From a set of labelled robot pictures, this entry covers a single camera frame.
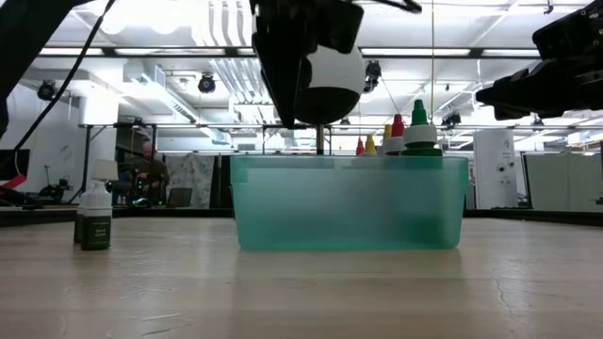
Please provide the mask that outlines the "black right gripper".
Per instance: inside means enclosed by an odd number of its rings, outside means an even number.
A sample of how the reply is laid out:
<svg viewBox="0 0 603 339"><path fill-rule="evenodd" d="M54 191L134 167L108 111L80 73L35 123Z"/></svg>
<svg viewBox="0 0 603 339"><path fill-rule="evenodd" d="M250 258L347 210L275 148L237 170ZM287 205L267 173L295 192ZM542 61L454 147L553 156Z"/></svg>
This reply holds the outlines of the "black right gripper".
<svg viewBox="0 0 603 339"><path fill-rule="evenodd" d="M595 0L536 30L541 58L479 90L476 100L494 108L496 120L531 113L560 117L565 110L602 108L602 1Z"/></svg>

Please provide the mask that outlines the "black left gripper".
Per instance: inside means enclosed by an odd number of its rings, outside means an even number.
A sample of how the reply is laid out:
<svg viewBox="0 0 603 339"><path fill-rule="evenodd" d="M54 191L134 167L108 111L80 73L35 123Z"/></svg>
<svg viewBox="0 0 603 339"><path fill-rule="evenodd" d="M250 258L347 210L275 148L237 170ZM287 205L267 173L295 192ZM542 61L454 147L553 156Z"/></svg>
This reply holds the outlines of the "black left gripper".
<svg viewBox="0 0 603 339"><path fill-rule="evenodd" d="M282 125L292 128L297 97L306 80L306 57L319 46L350 53L364 10L340 0L251 0L249 4L255 24L253 49L264 83Z"/></svg>

